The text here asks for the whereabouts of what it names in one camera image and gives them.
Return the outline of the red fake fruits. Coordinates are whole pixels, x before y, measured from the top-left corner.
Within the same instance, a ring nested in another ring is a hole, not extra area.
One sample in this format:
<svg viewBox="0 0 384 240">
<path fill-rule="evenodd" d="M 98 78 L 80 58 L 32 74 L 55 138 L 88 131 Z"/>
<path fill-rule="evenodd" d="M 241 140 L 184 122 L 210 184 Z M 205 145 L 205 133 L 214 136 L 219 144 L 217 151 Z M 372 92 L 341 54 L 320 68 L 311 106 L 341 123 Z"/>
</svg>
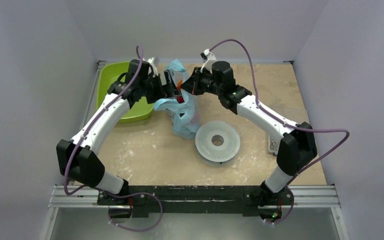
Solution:
<svg viewBox="0 0 384 240">
<path fill-rule="evenodd" d="M 178 102 L 179 104 L 185 102 L 185 100 L 184 100 L 184 98 L 183 98 L 183 95 L 182 95 L 182 89 L 181 89 L 181 85 L 182 85 L 182 83 L 183 83 L 183 81 L 180 80 L 180 81 L 177 83 L 177 85 L 176 85 L 177 90 L 178 90 L 178 92 L 179 92 L 178 95 L 176 96 L 176 100 L 177 100 L 177 102 Z"/>
</svg>

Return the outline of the blue plastic bag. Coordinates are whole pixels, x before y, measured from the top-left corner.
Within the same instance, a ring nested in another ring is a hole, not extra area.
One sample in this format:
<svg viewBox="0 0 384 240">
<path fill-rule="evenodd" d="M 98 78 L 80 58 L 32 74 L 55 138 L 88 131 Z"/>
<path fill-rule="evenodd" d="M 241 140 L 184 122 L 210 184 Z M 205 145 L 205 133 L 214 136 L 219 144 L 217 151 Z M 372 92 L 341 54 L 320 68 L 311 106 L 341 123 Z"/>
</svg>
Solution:
<svg viewBox="0 0 384 240">
<path fill-rule="evenodd" d="M 178 60 L 172 60 L 164 67 L 169 70 L 174 83 L 177 85 L 179 81 L 185 81 L 190 77 L 183 64 Z M 153 109 L 155 111 L 166 111 L 172 122 L 172 132 L 184 139 L 194 139 L 198 129 L 201 127 L 197 97 L 181 90 L 184 103 L 178 103 L 175 98 L 162 98 L 157 100 Z"/>
</svg>

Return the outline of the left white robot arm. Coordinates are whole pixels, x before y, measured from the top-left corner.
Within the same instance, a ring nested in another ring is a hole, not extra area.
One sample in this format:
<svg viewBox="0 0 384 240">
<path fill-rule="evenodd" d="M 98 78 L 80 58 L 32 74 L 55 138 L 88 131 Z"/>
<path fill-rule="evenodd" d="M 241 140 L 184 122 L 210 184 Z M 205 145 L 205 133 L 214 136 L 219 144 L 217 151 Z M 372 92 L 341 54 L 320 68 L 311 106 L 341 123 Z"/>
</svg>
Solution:
<svg viewBox="0 0 384 240">
<path fill-rule="evenodd" d="M 158 63 L 156 57 L 131 60 L 127 71 L 109 86 L 103 102 L 87 124 L 71 139 L 58 142 L 57 160 L 67 195 L 74 194 L 68 190 L 68 182 L 73 180 L 107 192 L 118 205 L 128 201 L 129 182 L 107 171 L 98 154 L 112 129 L 141 98 L 153 104 L 178 94 L 174 82 L 161 77 Z"/>
</svg>

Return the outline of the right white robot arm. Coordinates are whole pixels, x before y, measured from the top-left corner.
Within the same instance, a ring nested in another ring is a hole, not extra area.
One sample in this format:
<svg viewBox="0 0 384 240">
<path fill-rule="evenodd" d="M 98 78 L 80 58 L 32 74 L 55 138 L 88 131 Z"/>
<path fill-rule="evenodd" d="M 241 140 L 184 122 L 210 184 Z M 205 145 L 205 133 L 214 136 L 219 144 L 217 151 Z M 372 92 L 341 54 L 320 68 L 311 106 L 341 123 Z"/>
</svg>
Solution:
<svg viewBox="0 0 384 240">
<path fill-rule="evenodd" d="M 258 126 L 278 141 L 277 166 L 262 182 L 260 196 L 268 204 L 280 198 L 292 178 L 317 156 L 312 126 L 283 118 L 264 105 L 245 87 L 236 83 L 234 71 L 226 61 L 216 61 L 211 70 L 195 67 L 180 87 L 191 95 L 214 94 L 221 105 Z"/>
</svg>

